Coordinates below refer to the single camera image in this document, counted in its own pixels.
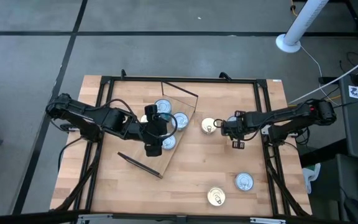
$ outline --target gold can lid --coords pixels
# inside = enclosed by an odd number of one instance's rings
[[[141,122],[141,123],[147,122],[147,116],[146,116],[146,115],[143,115],[143,116],[140,118],[140,122]]]
[[[215,120],[213,118],[205,118],[203,122],[201,122],[201,127],[203,128],[203,131],[206,133],[214,132],[216,130],[214,121]]]
[[[208,192],[208,201],[211,203],[211,205],[221,206],[225,199],[226,196],[223,190],[219,187],[213,187]]]

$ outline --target concrete floor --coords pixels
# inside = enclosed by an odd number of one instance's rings
[[[0,0],[0,30],[71,31],[80,5],[81,0]],[[89,0],[80,30],[285,32],[294,20],[289,7],[287,0]],[[332,3],[309,31],[354,28],[346,6]],[[68,39],[0,36],[0,215],[11,212]],[[350,68],[346,52],[358,53],[355,38],[304,37],[301,42],[327,76],[342,73],[340,60]],[[224,71],[233,78],[281,79],[288,101],[318,87],[319,77],[307,54],[279,51],[275,37],[77,37],[60,92],[76,98],[83,75],[118,75],[122,68],[128,75],[217,77]],[[334,125],[311,128],[310,146],[344,137],[342,113],[337,114]],[[49,128],[24,212],[48,210],[66,139]]]

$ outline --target can lid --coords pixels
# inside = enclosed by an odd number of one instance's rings
[[[208,192],[208,201],[211,203],[211,205],[221,206],[225,199],[226,196],[223,190],[219,187],[213,187]]]
[[[236,121],[236,117],[235,116],[230,116],[227,121]]]
[[[241,190],[250,190],[254,186],[254,180],[248,173],[239,173],[234,181],[236,186]]]
[[[206,133],[212,133],[216,130],[216,127],[214,125],[214,119],[213,118],[205,118],[203,122],[201,123],[201,127],[203,128],[204,132]]]
[[[161,99],[155,102],[157,105],[157,112],[159,113],[170,113],[171,112],[171,103],[168,100]]]
[[[146,116],[146,115],[143,115],[143,116],[140,118],[140,122],[141,122],[141,123],[147,122],[147,116]]]
[[[164,139],[164,141],[162,141],[162,147],[166,150],[170,150],[173,149],[175,147],[177,140],[175,139],[174,136],[171,136],[169,138]]]
[[[173,115],[177,121],[178,121],[178,128],[184,128],[189,123],[189,119],[187,118],[187,115],[185,115],[182,112],[177,112]],[[175,120],[172,118],[172,126],[175,127]]]

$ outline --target white pole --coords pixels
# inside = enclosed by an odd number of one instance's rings
[[[277,47],[287,53],[299,51],[301,48],[299,40],[327,2],[328,0],[308,0],[288,32],[276,38]]]

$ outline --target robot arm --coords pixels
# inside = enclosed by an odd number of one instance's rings
[[[80,130],[83,138],[91,142],[100,141],[101,135],[106,132],[123,140],[144,142],[147,156],[162,154],[168,121],[159,116],[156,105],[145,107],[148,122],[140,123],[133,112],[108,106],[95,108],[62,93],[48,104],[46,112],[52,119],[67,120]]]
[[[268,129],[270,142],[280,144],[288,134],[307,128],[312,124],[321,126],[330,125],[336,120],[336,114],[330,102],[324,100],[308,100],[299,105],[270,111],[262,112],[245,112],[236,111],[235,121],[221,121],[221,134],[229,136],[233,141],[232,147],[243,149],[244,142],[250,139],[244,139],[246,134],[254,133],[266,125],[271,125]],[[275,123],[289,121],[282,126],[276,126]]]

